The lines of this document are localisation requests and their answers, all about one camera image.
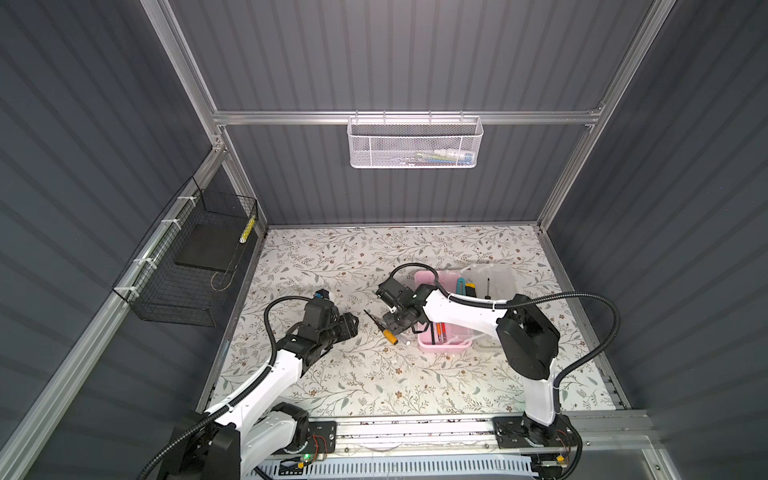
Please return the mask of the clear tool box lid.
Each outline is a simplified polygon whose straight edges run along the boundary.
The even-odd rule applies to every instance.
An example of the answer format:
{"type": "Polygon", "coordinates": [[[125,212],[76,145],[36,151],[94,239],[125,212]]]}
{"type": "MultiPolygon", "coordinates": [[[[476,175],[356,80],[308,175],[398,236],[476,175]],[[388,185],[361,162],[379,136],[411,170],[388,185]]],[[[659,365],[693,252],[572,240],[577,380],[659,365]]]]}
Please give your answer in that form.
{"type": "Polygon", "coordinates": [[[492,300],[510,300],[520,292],[519,282],[510,265],[473,264],[461,270],[462,277],[476,286],[477,297],[486,295],[486,278],[491,280],[492,300]]]}

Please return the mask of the clear handled screwdriver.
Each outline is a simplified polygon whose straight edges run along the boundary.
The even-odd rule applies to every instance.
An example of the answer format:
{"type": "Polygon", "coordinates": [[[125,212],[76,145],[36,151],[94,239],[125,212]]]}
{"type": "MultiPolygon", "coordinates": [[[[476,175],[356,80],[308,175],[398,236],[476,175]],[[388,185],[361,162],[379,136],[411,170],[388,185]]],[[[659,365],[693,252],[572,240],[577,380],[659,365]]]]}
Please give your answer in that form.
{"type": "Polygon", "coordinates": [[[410,330],[406,330],[398,335],[399,341],[406,347],[416,345],[416,334],[410,330]]]}

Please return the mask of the yellow handled screwdriver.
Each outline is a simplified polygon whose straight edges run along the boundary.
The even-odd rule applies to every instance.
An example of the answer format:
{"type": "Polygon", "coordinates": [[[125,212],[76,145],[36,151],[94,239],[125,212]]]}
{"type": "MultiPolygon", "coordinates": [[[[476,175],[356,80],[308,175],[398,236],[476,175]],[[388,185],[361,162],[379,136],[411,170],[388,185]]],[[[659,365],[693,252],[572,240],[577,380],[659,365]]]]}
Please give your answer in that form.
{"type": "Polygon", "coordinates": [[[368,318],[371,319],[371,321],[376,325],[378,330],[382,333],[382,335],[387,339],[387,341],[395,346],[399,343],[396,336],[387,328],[386,324],[384,323],[383,319],[379,316],[376,316],[372,314],[369,310],[364,309],[364,313],[368,318]]]}

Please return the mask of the teal utility knife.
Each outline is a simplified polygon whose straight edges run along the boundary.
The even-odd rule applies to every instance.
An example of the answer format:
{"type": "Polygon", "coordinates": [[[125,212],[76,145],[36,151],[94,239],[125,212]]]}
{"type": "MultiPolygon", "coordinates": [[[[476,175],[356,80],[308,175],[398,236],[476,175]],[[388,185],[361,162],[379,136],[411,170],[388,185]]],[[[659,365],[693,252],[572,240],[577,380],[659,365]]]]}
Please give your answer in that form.
{"type": "Polygon", "coordinates": [[[464,277],[459,277],[457,279],[455,293],[458,295],[466,294],[466,279],[464,277]]]}

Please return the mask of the pink tool box base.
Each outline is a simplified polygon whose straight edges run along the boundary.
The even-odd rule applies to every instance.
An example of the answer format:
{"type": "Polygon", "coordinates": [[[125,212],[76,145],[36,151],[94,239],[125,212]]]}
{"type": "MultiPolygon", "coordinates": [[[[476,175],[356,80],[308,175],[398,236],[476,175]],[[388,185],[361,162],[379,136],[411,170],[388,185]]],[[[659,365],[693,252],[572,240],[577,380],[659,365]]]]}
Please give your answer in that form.
{"type": "MultiPolygon", "coordinates": [[[[467,280],[456,271],[439,271],[439,281],[450,293],[464,295],[467,280]]],[[[417,335],[419,349],[424,353],[460,353],[472,346],[475,334],[471,329],[454,324],[435,323],[417,335]]]]}

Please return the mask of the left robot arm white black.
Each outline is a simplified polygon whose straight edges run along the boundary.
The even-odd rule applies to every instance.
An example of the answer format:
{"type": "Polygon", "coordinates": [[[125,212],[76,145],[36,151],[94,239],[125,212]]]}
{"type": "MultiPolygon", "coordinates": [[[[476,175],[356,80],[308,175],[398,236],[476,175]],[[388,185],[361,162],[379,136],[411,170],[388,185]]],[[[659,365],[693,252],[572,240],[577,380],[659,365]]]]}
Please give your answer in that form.
{"type": "Polygon", "coordinates": [[[263,323],[269,339],[266,363],[224,400],[187,416],[172,439],[138,474],[147,479],[241,479],[273,453],[299,452],[308,436],[308,414],[278,398],[333,347],[358,335],[359,319],[341,313],[321,289],[311,297],[287,295],[265,308],[263,323]],[[271,310],[289,301],[304,304],[295,328],[277,339],[271,310]]]}

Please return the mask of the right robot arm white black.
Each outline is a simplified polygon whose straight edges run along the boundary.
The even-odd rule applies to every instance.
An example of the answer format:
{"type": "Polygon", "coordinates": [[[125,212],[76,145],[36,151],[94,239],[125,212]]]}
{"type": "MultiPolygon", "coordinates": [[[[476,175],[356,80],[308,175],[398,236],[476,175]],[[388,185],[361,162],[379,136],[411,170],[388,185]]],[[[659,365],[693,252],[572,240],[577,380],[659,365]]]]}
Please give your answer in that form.
{"type": "Polygon", "coordinates": [[[394,334],[432,322],[470,329],[498,341],[508,365],[523,377],[528,423],[542,429],[555,423],[553,362],[560,333],[538,305],[560,300],[561,294],[483,300],[449,293],[440,285],[411,289],[389,278],[378,286],[376,296],[388,307],[383,321],[394,334]]]}

